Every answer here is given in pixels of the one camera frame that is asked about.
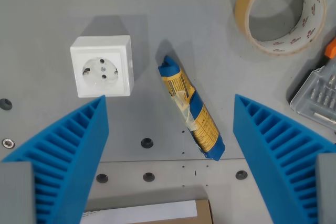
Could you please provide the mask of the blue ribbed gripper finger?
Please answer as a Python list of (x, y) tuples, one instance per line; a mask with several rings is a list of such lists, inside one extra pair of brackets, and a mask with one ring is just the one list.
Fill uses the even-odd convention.
[(33, 168), (36, 223), (79, 223), (109, 136), (105, 96), (64, 116), (7, 155)]
[(335, 144), (239, 94), (233, 132), (273, 223), (318, 223), (316, 160)]

